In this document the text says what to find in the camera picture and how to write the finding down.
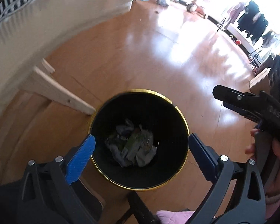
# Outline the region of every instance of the silver screw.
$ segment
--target silver screw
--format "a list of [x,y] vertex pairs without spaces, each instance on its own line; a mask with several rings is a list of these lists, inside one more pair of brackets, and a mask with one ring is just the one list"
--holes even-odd
[[222,161],[228,161],[228,156],[222,155],[222,156],[220,156],[220,159],[221,159]]
[[62,156],[58,156],[58,157],[55,158],[55,161],[56,162],[61,162],[61,161],[63,161],[63,157]]
[[251,165],[255,165],[255,161],[254,161],[253,159],[249,159],[249,163],[250,163]]
[[34,161],[34,160],[30,160],[30,161],[28,162],[28,165],[29,165],[29,166],[32,166],[33,164],[35,164],[35,161]]

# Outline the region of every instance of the wooden floor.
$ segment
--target wooden floor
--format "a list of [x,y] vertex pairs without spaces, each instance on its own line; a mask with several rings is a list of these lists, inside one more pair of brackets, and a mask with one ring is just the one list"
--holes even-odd
[[[209,20],[186,12],[184,6],[163,8],[152,1],[136,1],[129,13],[80,33],[46,60],[61,85],[94,107],[128,89],[145,88],[165,95],[182,111],[191,133],[196,132],[218,154],[246,161],[243,149],[252,142],[253,123],[225,109],[213,98],[212,90],[221,84],[247,91],[253,75],[246,55],[216,30]],[[21,178],[30,159],[41,163],[64,155],[87,134],[89,116],[39,96],[23,106],[16,127],[24,124],[35,107],[42,110],[34,113],[19,143],[8,154],[0,150],[0,183]],[[83,176],[107,202],[100,223],[115,223],[128,208],[127,190],[105,180],[92,162]],[[153,213],[195,210],[210,186],[189,153],[172,181],[139,195]],[[132,217],[127,223],[135,222]]]

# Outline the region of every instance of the dark blue gripper pad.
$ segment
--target dark blue gripper pad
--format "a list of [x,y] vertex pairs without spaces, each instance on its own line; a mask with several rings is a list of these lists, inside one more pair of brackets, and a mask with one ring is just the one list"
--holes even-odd
[[69,185],[71,185],[72,182],[78,181],[95,147],[96,140],[94,139],[94,136],[89,135],[88,137],[86,137],[73,158],[69,161],[66,166],[65,175],[65,179]]
[[203,176],[207,181],[215,183],[218,179],[218,155],[209,146],[205,146],[198,136],[193,133],[189,136],[189,149],[193,154]]

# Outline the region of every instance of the trash can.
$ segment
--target trash can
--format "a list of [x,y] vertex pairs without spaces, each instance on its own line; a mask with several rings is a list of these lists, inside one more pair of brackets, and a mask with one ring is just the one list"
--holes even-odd
[[[153,133],[157,154],[144,167],[121,167],[105,145],[125,119]],[[179,173],[188,155],[189,129],[184,116],[172,101],[151,90],[135,89],[106,101],[92,116],[89,133],[96,139],[95,167],[107,180],[129,190],[151,190],[166,184]]]

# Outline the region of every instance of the gold rim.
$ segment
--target gold rim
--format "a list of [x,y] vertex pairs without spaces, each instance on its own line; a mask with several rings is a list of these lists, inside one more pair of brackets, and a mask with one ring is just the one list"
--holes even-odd
[[[116,94],[114,95],[113,97],[117,96],[117,95],[120,95],[120,94],[124,94],[124,93],[133,93],[133,92],[141,92],[141,93],[151,93],[151,94],[154,94],[154,95],[157,95],[159,97],[161,97],[162,99],[165,99],[167,102],[169,102],[170,104],[172,104],[172,101],[169,99],[169,98],[166,98],[164,95],[160,94],[160,93],[157,93],[155,91],[152,91],[152,90],[148,90],[148,89],[132,89],[132,90],[128,90],[128,91],[125,91],[125,92],[122,92],[122,93],[119,93],[119,94]],[[91,119],[90,119],[90,125],[89,125],[89,129],[88,129],[88,134],[90,134],[90,130],[91,130],[91,127],[92,127],[92,123],[97,115],[97,113],[99,112],[99,110],[102,108],[102,106],[105,104],[106,102],[104,102],[102,105],[100,105],[98,107],[98,109],[94,112],[94,114],[91,116]],[[184,120],[184,123],[185,125],[187,126],[187,131],[188,131],[188,136],[190,135],[190,132],[189,132],[189,127],[188,127],[188,124],[187,124],[187,121],[184,117],[184,115],[182,114],[182,112],[179,110],[179,108],[177,106],[175,106],[176,110],[179,112],[179,114],[181,115],[182,119]],[[154,187],[151,187],[151,188],[147,188],[147,189],[133,189],[133,188],[129,188],[129,187],[126,187],[126,186],[122,186],[116,182],[114,182],[112,179],[110,179],[108,176],[106,176],[99,168],[99,166],[96,164],[96,161],[94,160],[93,156],[91,155],[91,160],[93,162],[93,164],[95,165],[96,169],[101,173],[101,175],[107,179],[109,182],[113,183],[114,185],[117,185],[118,187],[120,188],[124,188],[124,189],[128,189],[128,190],[132,190],[132,191],[147,191],[147,190],[153,190],[153,189],[157,189],[157,188],[160,188],[162,186],[164,186],[165,184],[167,184],[169,181],[171,181],[181,170],[182,168],[184,167],[186,161],[187,161],[187,158],[188,158],[188,154],[189,154],[189,150],[187,151],[187,155],[184,159],[184,162],[182,164],[182,166],[180,167],[180,169],[176,172],[176,174],[174,174],[170,179],[168,179],[166,182],[158,185],[158,186],[154,186]]]

